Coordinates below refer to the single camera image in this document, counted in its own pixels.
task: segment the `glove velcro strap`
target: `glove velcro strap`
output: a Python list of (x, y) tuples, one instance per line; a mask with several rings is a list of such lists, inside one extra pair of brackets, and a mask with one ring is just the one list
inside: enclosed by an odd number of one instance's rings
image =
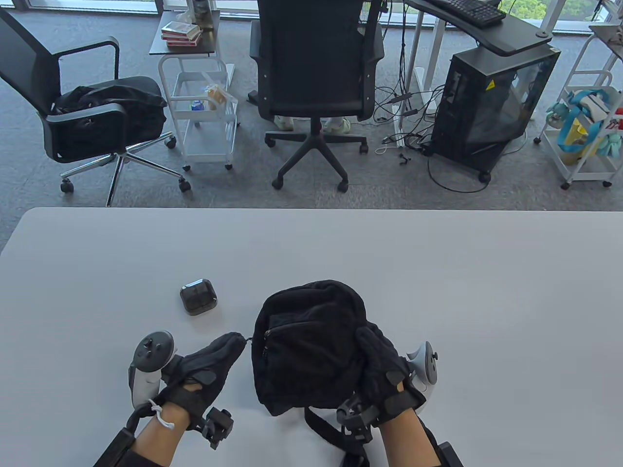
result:
[(201, 424), (203, 414), (206, 412), (207, 404), (203, 401), (198, 392), (191, 392), (181, 386), (177, 386), (166, 396), (166, 401), (179, 405), (191, 419), (191, 424), (187, 430), (194, 430)]
[(422, 394), (418, 391), (414, 394), (409, 389), (388, 397), (383, 403), (383, 421), (391, 420), (409, 408), (420, 407), (424, 402), (426, 399)]

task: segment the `green trees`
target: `green trees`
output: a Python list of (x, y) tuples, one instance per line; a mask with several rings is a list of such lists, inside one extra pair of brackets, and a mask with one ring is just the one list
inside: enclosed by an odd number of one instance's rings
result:
[[(549, 2), (550, 0), (516, 0), (511, 13), (521, 19), (543, 19)], [(503, 0), (500, 9), (507, 12), (512, 4), (513, 0)], [(596, 4), (596, 0), (566, 0), (560, 19), (590, 19)]]

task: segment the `book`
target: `book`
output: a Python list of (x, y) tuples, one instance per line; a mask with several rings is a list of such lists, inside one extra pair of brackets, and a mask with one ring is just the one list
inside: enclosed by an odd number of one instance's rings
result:
[(199, 29), (195, 33), (189, 36), (175, 35), (175, 34), (170, 34), (168, 32), (163, 32), (160, 35), (160, 37), (164, 40), (196, 40), (200, 35), (201, 35), (201, 30)]
[(173, 35), (175, 37), (189, 38), (194, 37), (201, 30), (196, 24), (188, 24), (185, 22), (171, 21), (161, 29), (163, 34)]
[(201, 40), (201, 35), (198, 35), (194, 40), (167, 39), (166, 45), (168, 47), (197, 47), (200, 40)]

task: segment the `black bag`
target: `black bag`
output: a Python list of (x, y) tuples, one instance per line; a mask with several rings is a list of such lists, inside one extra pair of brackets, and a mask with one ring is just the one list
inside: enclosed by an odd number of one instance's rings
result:
[[(63, 94), (54, 103), (53, 115), (97, 107), (104, 104), (120, 104), (128, 115), (126, 145), (143, 143), (160, 136), (166, 117), (166, 101), (159, 94), (131, 85), (104, 87), (78, 86)], [(97, 119), (82, 118), (58, 126), (58, 154), (68, 160), (84, 159), (122, 150), (117, 145), (123, 131), (117, 116), (99, 116)], [(89, 154), (93, 148), (97, 153)]]
[(337, 281), (312, 282), (264, 302), (251, 345), (260, 403), (273, 416), (304, 407), (310, 428), (344, 450), (344, 464), (355, 467), (368, 465), (363, 444), (309, 407), (338, 408), (353, 395), (364, 365), (354, 332), (366, 323), (357, 292)]

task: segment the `hand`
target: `hand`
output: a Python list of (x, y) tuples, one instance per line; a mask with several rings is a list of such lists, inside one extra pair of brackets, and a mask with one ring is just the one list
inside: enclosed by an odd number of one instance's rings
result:
[[(229, 369), (246, 344), (241, 334), (227, 333), (204, 349), (180, 358), (171, 371), (167, 387), (160, 392), (156, 402), (173, 402), (190, 413), (191, 421), (196, 421), (220, 394)], [(189, 398), (186, 394), (189, 392), (198, 398)]]
[(366, 403), (377, 406), (381, 412), (375, 425), (385, 423), (399, 415), (388, 413), (385, 404), (389, 398), (403, 391), (402, 382), (409, 377), (409, 366), (376, 324), (368, 323), (358, 328), (355, 338), (366, 356), (366, 365), (359, 382), (360, 396)]

